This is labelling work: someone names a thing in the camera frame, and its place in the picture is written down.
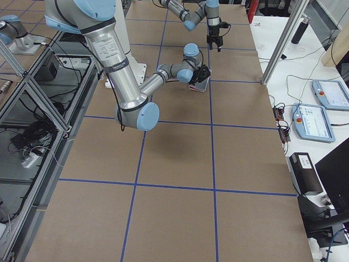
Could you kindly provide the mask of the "second robot base beyond frame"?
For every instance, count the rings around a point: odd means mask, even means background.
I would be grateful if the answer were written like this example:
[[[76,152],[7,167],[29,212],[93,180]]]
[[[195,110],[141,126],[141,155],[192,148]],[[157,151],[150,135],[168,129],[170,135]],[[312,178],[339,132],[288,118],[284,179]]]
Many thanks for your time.
[[[39,48],[16,15],[1,17],[1,42],[17,55],[34,55]]]

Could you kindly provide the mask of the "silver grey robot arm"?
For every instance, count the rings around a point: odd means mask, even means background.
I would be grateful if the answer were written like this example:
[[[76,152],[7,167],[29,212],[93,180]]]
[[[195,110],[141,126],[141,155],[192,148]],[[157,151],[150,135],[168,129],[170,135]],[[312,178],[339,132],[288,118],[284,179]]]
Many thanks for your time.
[[[174,13],[183,22],[184,27],[188,31],[193,31],[202,20],[206,19],[208,27],[206,42],[208,47],[212,50],[213,44],[215,44],[217,46],[217,52],[221,51],[224,45],[224,34],[220,35],[220,29],[230,30],[231,25],[223,21],[220,17],[219,1],[195,1],[198,8],[193,12],[189,9],[185,9],[184,5],[180,4],[178,1],[166,0],[158,2],[158,7],[166,8]]]
[[[122,127],[149,131],[160,116],[150,96],[169,79],[190,85],[207,82],[210,70],[197,45],[189,43],[180,63],[162,64],[149,79],[138,84],[115,31],[116,9],[116,1],[45,1],[45,19],[51,28],[81,34],[90,41],[92,54],[115,89],[116,121]]]

